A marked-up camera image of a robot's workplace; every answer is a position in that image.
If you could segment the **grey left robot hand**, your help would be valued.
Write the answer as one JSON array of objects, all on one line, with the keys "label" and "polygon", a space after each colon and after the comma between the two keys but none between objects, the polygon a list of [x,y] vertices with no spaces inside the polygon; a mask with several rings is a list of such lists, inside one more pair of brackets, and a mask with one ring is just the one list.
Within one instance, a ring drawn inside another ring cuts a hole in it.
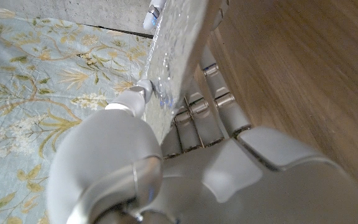
[{"label": "grey left robot hand", "polygon": [[358,186],[335,162],[253,127],[209,50],[168,134],[140,114],[140,81],[61,143],[47,187],[51,223],[358,223]]}]

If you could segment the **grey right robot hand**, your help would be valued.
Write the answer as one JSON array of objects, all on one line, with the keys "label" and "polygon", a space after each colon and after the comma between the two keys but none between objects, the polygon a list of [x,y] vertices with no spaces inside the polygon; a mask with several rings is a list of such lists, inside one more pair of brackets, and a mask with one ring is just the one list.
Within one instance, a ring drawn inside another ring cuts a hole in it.
[{"label": "grey right robot hand", "polygon": [[143,28],[145,30],[150,30],[155,27],[157,20],[160,17],[163,8],[165,6],[166,0],[151,0],[146,16],[143,21]]}]

